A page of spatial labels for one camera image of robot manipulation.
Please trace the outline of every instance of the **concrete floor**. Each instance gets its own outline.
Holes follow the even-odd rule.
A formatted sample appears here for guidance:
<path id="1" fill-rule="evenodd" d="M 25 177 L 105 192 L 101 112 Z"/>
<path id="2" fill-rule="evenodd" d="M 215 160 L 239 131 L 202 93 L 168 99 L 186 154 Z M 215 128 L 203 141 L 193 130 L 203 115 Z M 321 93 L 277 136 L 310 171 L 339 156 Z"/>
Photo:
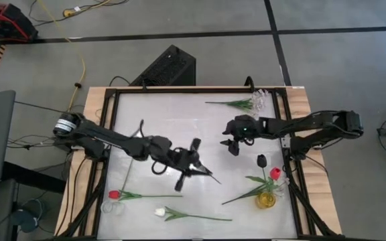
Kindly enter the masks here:
<path id="1" fill-rule="evenodd" d="M 32 0 L 12 0 L 28 12 Z M 91 0 L 44 1 L 56 17 L 63 9 Z M 272 0 L 278 29 L 386 26 L 386 1 Z M 33 16 L 47 19 L 36 5 Z M 69 37 L 151 33 L 269 30 L 263 1 L 131 0 L 102 7 L 60 23 Z M 40 37 L 61 37 L 53 24 L 38 27 Z M 294 86 L 305 86 L 312 110 L 347 109 L 361 114 L 365 134 L 324 151 L 342 231 L 348 237 L 386 240 L 386 153 L 376 128 L 386 119 L 386 32 L 281 35 Z M 84 104 L 87 88 L 106 86 L 115 75 L 133 80 L 169 45 L 197 59 L 197 85 L 284 85 L 271 35 L 149 39 L 78 44 L 87 65 L 84 89 L 75 104 Z M 81 64 L 72 45 L 7 46 L 0 65 L 0 91 L 12 89 L 17 100 L 64 110 Z M 58 114 L 15 105 L 11 137 L 51 135 Z M 55 148 L 9 150 L 7 160 L 36 169 L 63 162 Z M 60 176 L 60 170 L 51 174 Z M 40 194 L 21 187 L 20 200 Z M 53 230 L 61 197 L 44 196 L 55 210 L 43 228 Z M 41 230 L 19 234 L 20 240 L 50 237 Z"/>

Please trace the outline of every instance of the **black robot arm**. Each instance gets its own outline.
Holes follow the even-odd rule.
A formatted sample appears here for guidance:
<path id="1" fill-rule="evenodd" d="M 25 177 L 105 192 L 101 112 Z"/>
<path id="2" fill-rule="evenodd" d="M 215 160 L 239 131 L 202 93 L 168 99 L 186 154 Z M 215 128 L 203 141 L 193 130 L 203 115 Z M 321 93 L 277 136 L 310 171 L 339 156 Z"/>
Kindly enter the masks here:
<path id="1" fill-rule="evenodd" d="M 200 162 L 198 154 L 200 139 L 194 139 L 188 150 L 180 147 L 171 149 L 172 142 L 166 137 L 127 137 L 100 127 L 79 113 L 62 114 L 53 133 L 58 143 L 84 147 L 86 155 L 97 161 L 108 159 L 104 143 L 122 149 L 137 161 L 145 161 L 151 157 L 155 162 L 165 166 L 163 171 L 156 171 L 153 165 L 151 170 L 154 174 L 161 175 L 168 167 L 181 172 L 175 186 L 176 191 L 181 191 L 185 177 L 212 175 L 212 172 Z"/>
<path id="2" fill-rule="evenodd" d="M 310 148 L 325 145 L 338 138 L 355 139 L 363 135 L 360 116 L 353 111 L 325 110 L 313 112 L 302 118 L 281 120 L 260 117 L 255 120 L 248 115 L 236 116 L 227 123 L 224 135 L 232 135 L 233 140 L 222 141 L 229 146 L 233 155 L 239 154 L 239 142 L 252 145 L 254 139 L 277 139 L 290 133 L 320 129 L 307 137 L 291 137 L 284 139 L 283 147 L 290 148 L 296 159 L 305 159 Z"/>

